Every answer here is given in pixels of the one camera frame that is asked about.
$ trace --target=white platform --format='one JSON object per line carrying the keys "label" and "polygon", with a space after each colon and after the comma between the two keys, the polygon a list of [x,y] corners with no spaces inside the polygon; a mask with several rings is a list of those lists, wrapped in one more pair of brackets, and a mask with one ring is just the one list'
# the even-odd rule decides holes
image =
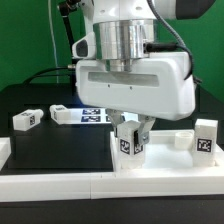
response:
{"label": "white platform", "polygon": [[0,138],[0,170],[11,154],[11,144],[9,138]]}
{"label": "white platform", "polygon": [[[66,119],[61,124],[110,124],[108,115],[105,108],[80,108],[80,109],[69,109],[70,119]],[[137,114],[124,112],[123,116],[125,121],[127,120],[138,120]]]}
{"label": "white platform", "polygon": [[111,133],[114,172],[0,176],[0,201],[224,194],[224,152],[216,146],[215,167],[193,167],[191,153],[173,147],[176,132],[151,132],[141,169],[120,169]]}

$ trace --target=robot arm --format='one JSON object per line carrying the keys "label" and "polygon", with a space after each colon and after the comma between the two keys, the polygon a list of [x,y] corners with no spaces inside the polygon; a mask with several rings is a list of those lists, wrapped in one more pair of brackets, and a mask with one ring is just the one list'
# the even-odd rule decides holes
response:
{"label": "robot arm", "polygon": [[[154,0],[164,19],[198,18],[215,0]],[[186,52],[147,52],[156,41],[155,20],[148,0],[67,0],[81,7],[86,36],[73,45],[77,64],[77,89],[86,105],[105,107],[119,125],[121,113],[139,114],[137,144],[148,141],[145,133],[156,117],[178,120],[195,108],[191,62]]]}

